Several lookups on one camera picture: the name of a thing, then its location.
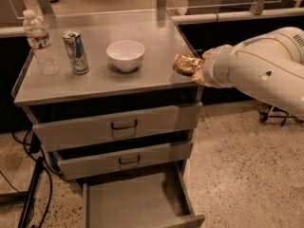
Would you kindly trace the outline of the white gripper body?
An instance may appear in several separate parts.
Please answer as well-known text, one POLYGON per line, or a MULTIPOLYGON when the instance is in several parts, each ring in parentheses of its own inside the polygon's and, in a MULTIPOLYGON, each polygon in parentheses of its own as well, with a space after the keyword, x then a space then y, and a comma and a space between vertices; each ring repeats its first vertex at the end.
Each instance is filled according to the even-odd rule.
POLYGON ((234 86, 229 80, 230 57, 233 55, 234 49, 230 45, 215 47, 214 52, 204 60, 202 76, 206 86, 215 88, 231 88, 234 86))

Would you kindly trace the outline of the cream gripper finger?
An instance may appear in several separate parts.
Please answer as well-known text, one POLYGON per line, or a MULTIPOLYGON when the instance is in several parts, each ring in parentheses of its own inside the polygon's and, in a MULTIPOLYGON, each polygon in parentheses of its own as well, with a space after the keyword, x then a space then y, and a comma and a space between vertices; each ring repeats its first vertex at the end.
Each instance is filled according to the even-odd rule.
POLYGON ((210 48, 202 53, 202 59, 206 60, 211 53, 214 52, 214 48, 210 48))
POLYGON ((203 78, 203 76, 201 74, 194 74, 192 77, 191 77, 191 80, 195 83, 197 83, 198 85, 200 86, 205 86, 206 85, 206 82, 203 78))

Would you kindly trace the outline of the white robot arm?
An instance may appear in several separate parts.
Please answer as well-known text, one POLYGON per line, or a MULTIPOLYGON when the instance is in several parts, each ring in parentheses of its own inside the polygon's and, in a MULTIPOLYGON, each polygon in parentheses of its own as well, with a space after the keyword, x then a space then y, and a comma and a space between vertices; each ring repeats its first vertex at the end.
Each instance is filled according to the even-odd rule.
POLYGON ((204 54, 192 76, 202 86, 234 87, 304 120, 304 30, 286 27, 204 54))

